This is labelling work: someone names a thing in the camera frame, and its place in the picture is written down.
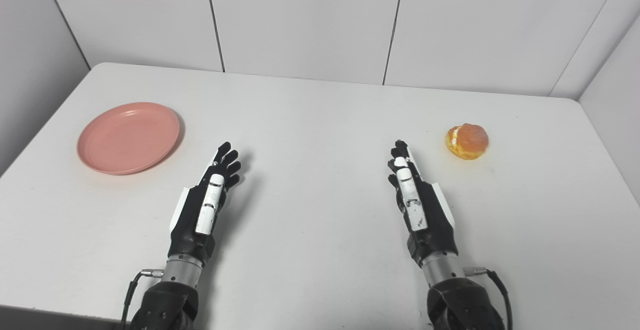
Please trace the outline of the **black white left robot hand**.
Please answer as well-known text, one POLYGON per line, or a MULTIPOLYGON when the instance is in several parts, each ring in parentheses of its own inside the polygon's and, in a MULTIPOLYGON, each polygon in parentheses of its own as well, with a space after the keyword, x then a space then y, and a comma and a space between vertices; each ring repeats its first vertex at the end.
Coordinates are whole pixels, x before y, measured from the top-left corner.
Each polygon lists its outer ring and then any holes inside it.
POLYGON ((205 265, 215 250, 213 230, 228 191, 240 182, 238 151, 223 143, 198 184, 187 189, 172 225, 167 257, 188 256, 205 265))

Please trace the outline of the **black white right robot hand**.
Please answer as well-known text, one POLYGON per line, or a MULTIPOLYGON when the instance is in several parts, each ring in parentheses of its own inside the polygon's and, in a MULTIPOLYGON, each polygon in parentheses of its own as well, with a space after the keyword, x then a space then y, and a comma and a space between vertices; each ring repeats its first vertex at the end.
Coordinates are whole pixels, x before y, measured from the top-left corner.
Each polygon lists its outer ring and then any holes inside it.
POLYGON ((422 267, 431 255, 458 255, 455 222, 439 185, 422 178, 406 142, 397 140, 390 153, 388 180, 409 232, 410 257, 422 267))

